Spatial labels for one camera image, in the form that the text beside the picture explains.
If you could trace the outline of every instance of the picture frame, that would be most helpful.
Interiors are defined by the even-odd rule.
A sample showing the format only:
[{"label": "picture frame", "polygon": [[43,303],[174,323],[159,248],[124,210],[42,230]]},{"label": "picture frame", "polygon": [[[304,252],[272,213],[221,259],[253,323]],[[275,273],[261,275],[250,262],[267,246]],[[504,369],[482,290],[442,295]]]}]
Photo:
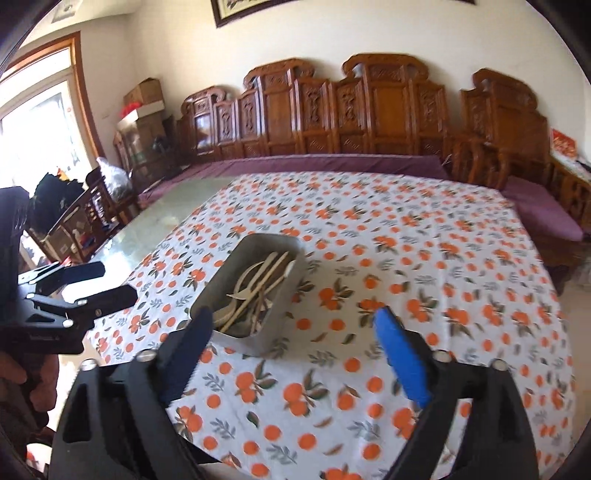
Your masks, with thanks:
[{"label": "picture frame", "polygon": [[265,8],[286,4],[294,0],[212,0],[213,17],[216,27],[222,27],[234,20],[259,12]]}]

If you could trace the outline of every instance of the purple cushion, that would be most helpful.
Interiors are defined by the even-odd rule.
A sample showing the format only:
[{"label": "purple cushion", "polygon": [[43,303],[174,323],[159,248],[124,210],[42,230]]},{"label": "purple cushion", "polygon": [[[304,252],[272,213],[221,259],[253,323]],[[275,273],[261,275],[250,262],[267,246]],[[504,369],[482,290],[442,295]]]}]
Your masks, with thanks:
[{"label": "purple cushion", "polygon": [[177,177],[162,182],[149,192],[140,194],[139,202],[142,206],[148,206],[187,179],[232,177],[245,173],[277,173],[281,171],[351,171],[412,175],[437,180],[449,179],[447,172],[441,166],[441,161],[435,155],[278,155],[193,165]]},{"label": "purple cushion", "polygon": [[528,233],[573,242],[583,240],[581,227],[542,185],[509,177],[502,194],[515,203],[519,218]]}]

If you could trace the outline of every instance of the clear plastic bag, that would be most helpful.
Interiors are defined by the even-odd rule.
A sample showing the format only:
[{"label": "clear plastic bag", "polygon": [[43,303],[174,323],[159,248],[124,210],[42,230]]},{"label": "clear plastic bag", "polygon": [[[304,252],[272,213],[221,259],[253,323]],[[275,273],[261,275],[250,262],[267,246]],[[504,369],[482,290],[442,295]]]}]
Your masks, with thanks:
[{"label": "clear plastic bag", "polygon": [[105,177],[107,191],[116,203],[133,193],[133,187],[124,169],[109,164],[106,158],[96,159],[100,172]]}]

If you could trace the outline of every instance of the hand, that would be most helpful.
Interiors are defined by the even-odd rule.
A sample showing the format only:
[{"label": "hand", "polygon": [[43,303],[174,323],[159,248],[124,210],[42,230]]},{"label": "hand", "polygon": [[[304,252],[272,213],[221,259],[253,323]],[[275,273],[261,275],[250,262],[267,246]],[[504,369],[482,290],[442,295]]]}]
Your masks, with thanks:
[{"label": "hand", "polygon": [[[30,395],[35,410],[49,411],[56,406],[59,373],[60,362],[57,355],[47,355],[39,371],[41,383]],[[0,378],[21,385],[27,381],[27,373],[10,355],[0,352]]]}]

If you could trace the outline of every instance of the orange fruit print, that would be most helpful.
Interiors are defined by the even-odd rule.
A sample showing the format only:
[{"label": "orange fruit print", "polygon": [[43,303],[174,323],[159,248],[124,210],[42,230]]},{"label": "orange fruit print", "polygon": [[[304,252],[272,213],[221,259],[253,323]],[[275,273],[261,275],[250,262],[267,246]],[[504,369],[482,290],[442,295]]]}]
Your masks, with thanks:
[{"label": "orange fruit print", "polygon": [[[96,323],[99,355],[127,362],[185,328],[195,299],[253,233],[298,239],[304,274],[266,353],[206,346],[168,410],[185,439],[253,478],[388,470],[420,415],[375,336],[375,312],[388,306],[459,362],[507,361],[528,416],[543,420],[533,428],[541,475],[570,452],[568,318],[515,211],[492,189],[378,173],[237,177],[129,276],[138,301]],[[470,411],[458,402],[463,423]],[[452,443],[461,435],[454,424]]]}]

